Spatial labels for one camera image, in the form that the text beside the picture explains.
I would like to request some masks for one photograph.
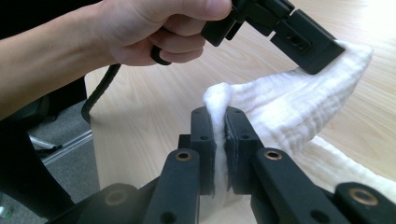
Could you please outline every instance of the person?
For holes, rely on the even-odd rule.
[[[94,69],[153,65],[153,45],[171,63],[203,53],[206,21],[230,0],[104,0],[0,40],[0,120]]]

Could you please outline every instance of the light wood tabletop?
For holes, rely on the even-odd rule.
[[[396,181],[396,3],[291,2],[338,39],[374,49],[356,90],[319,136],[376,174]],[[206,44],[203,56],[193,62],[122,66],[91,112],[101,188],[114,183],[140,187],[157,177],[167,154],[177,148],[178,136],[190,133],[191,111],[204,105],[208,87],[246,83],[295,67],[268,37],[248,24],[218,48]],[[86,76],[88,93],[105,71]],[[254,217],[248,201],[242,201],[207,223],[254,223]]]

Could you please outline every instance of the carpeted floor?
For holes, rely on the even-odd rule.
[[[56,120],[48,119],[29,131],[36,138],[63,145],[43,162],[75,203],[99,190],[91,126],[80,115],[82,105],[83,102],[73,105]],[[1,224],[42,224],[47,221],[7,195],[0,199],[0,205],[13,210],[12,217],[0,218]]]

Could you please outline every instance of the black cable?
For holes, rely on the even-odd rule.
[[[81,108],[81,116],[87,121],[91,123],[90,111],[95,105],[95,103],[99,100],[99,98],[105,93],[110,83],[113,81],[116,74],[119,72],[121,65],[119,63],[112,64],[108,67],[105,76],[100,81],[99,85],[90,95],[90,97],[85,102],[84,106]]]

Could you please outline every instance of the cloth fold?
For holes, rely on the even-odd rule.
[[[201,198],[201,218],[238,198],[226,190],[223,130],[227,106],[243,110],[264,145],[286,151],[317,185],[332,191],[338,183],[354,180],[378,189],[396,202],[392,191],[396,183],[375,175],[316,136],[354,91],[373,53],[368,46],[337,42],[346,51],[314,76],[296,68],[246,84],[220,83],[208,88],[204,102],[218,145],[216,195]],[[365,176],[363,182],[356,180],[356,173]]]

